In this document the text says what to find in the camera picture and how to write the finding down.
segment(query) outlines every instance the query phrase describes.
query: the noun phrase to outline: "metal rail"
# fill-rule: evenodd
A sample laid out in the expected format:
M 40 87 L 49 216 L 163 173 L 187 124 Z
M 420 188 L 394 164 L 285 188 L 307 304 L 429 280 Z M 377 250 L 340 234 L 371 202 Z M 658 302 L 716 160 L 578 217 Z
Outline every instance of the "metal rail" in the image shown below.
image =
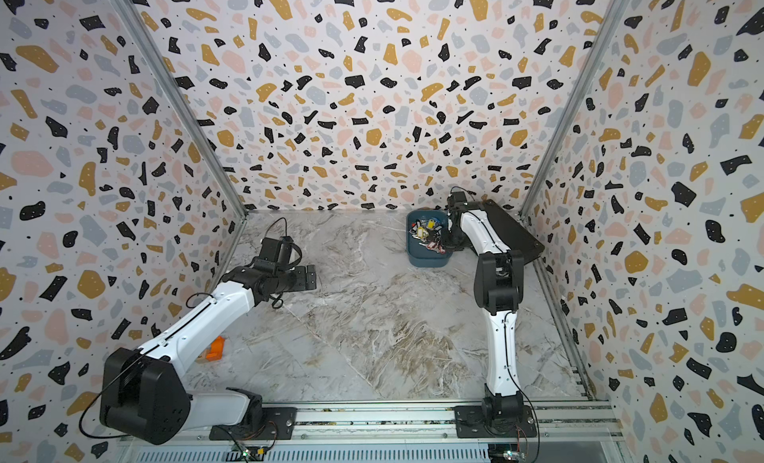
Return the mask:
M 183 99 L 183 95 L 180 94 L 175 78 L 170 75 L 170 71 L 164 65 L 164 60 L 157 48 L 157 44 L 146 31 L 138 11 L 136 11 L 131 0 L 109 0 L 109 2 L 122 23 L 125 24 L 125 28 L 128 30 L 129 36 L 138 48 L 141 56 L 146 60 L 151 75 L 157 80 L 157 83 L 164 90 L 165 95 L 167 95 L 170 106 L 178 114 L 180 122 L 186 127 L 193 142 L 196 143 L 196 149 L 199 150 L 202 158 L 204 158 L 212 176 L 220 184 L 221 191 L 228 200 L 228 205 L 236 211 L 240 218 L 246 216 L 247 210 L 239 200 L 238 193 L 234 189 L 228 175 L 223 171 L 223 166 L 218 160 L 215 151 L 210 147 L 207 137 L 191 112 L 191 107 Z
M 584 68 L 581 70 L 581 74 L 578 76 L 573 90 L 571 91 L 568 103 L 565 104 L 565 110 L 562 112 L 557 128 L 555 128 L 552 138 L 549 140 L 549 146 L 544 152 L 544 157 L 541 158 L 539 169 L 536 171 L 536 175 L 533 178 L 533 182 L 530 185 L 530 189 L 526 193 L 525 201 L 522 202 L 520 208 L 520 214 L 522 216 L 528 216 L 530 214 L 533 203 L 536 201 L 536 195 L 539 194 L 542 186 L 544 185 L 545 176 L 549 169 L 552 167 L 555 156 L 562 148 L 562 142 L 565 139 L 565 135 L 568 134 L 571 124 L 575 119 L 575 115 L 578 113 L 578 108 L 584 101 L 584 95 L 587 93 L 587 89 L 594 79 L 594 74 L 597 72 L 598 65 L 602 56 L 607 51 L 610 45 L 610 39 L 618 28 L 621 17 L 624 15 L 624 9 L 629 0 L 611 0 L 610 4 L 605 12 L 604 20 L 602 21 L 602 27 L 597 33 L 597 38 L 594 39 L 594 45 L 589 52 L 589 56 L 586 57 Z

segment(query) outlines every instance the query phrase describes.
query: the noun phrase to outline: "mounting plate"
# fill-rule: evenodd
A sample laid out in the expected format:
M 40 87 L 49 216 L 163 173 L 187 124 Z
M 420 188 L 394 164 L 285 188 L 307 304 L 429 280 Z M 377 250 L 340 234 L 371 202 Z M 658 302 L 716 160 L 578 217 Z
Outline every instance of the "mounting plate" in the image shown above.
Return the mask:
M 296 276 L 294 286 L 284 292 L 302 292 L 303 290 L 316 290 L 316 266 L 297 266 L 292 270 Z
M 522 430 L 521 436 L 529 439 L 536 438 L 536 435 L 538 435 L 536 422 L 533 421 L 532 416 L 533 413 L 530 410 L 530 406 L 525 405 L 522 407 L 522 418 L 517 423 L 517 427 L 520 427 Z M 455 406 L 454 420 L 456 421 L 456 436 L 458 438 L 517 437 L 517 427 L 515 426 L 508 432 L 489 431 L 483 423 L 483 409 L 479 405 Z
M 263 408 L 263 421 L 265 422 L 265 428 L 260 435 L 247 438 L 252 430 L 249 430 L 243 426 L 226 426 L 225 428 L 231 432 L 231 435 L 238 440 L 244 442 L 255 441 L 267 441 L 273 440 L 290 440 L 292 439 L 292 432 L 294 430 L 294 422 L 297 417 L 297 409 L 293 406 L 266 406 Z M 274 434 L 276 429 L 273 428 L 268 422 L 276 423 L 278 427 L 278 434 Z M 226 432 L 220 430 L 217 427 L 213 427 L 209 431 L 210 440 L 230 440 Z

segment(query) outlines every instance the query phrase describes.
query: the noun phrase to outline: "metal grate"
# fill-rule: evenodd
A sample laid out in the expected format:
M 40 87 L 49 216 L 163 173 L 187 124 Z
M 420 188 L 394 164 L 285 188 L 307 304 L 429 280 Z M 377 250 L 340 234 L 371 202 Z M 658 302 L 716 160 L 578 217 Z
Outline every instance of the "metal grate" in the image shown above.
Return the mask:
M 144 447 L 138 452 L 135 463 L 159 463 L 175 462 L 178 463 L 217 463 L 220 461 L 237 461 L 240 453 L 238 451 L 229 451 L 220 445 L 194 446 L 190 449 L 175 447 L 177 449 L 168 450 L 162 447 Z
M 166 450 L 142 448 L 135 463 L 216 463 L 237 461 L 240 453 L 220 446 Z M 451 443 L 438 445 L 277 445 L 265 461 L 316 461 L 321 463 L 489 463 L 488 444 Z
M 276 448 L 265 461 L 320 461 L 322 463 L 367 463 L 368 461 L 411 461 L 415 463 L 488 463 L 487 444 L 438 445 L 315 445 Z

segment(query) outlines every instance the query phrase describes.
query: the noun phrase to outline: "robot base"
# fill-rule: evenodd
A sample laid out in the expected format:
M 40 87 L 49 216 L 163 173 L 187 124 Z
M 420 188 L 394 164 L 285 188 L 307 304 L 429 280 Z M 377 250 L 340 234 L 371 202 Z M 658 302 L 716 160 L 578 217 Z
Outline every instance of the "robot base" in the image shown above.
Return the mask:
M 209 432 L 210 440 L 230 440 L 233 436 L 237 440 L 267 441 L 267 440 L 290 440 L 294 429 L 297 409 L 293 406 L 269 406 L 263 408 L 263 397 L 238 388 L 228 390 L 243 393 L 249 397 L 249 407 L 244 418 L 237 425 L 214 426 Z
M 502 430 L 496 430 L 491 428 L 483 418 L 483 408 L 481 406 L 455 406 L 454 407 L 454 419 L 456 421 L 456 436 L 463 439 L 471 438 L 496 438 L 496 437 L 511 437 L 517 438 L 518 431 L 523 438 L 536 438 L 536 422 L 533 421 L 533 413 L 530 410 L 530 406 L 525 405 L 522 408 L 522 415 L 516 422 L 504 422 L 498 425 L 496 422 L 494 425 L 502 428 Z

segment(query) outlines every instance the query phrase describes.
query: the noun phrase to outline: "small toy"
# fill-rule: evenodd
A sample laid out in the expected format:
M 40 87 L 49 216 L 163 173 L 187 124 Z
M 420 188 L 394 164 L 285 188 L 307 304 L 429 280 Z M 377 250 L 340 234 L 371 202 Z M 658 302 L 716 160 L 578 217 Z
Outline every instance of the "small toy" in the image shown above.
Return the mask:
M 422 222 L 421 220 L 415 221 L 411 224 L 409 233 L 413 238 L 422 241 L 419 245 L 425 246 L 434 252 L 445 254 L 445 249 L 443 249 L 443 246 L 440 244 L 441 229 L 443 229 L 443 226 L 440 220 L 431 218 L 426 222 Z

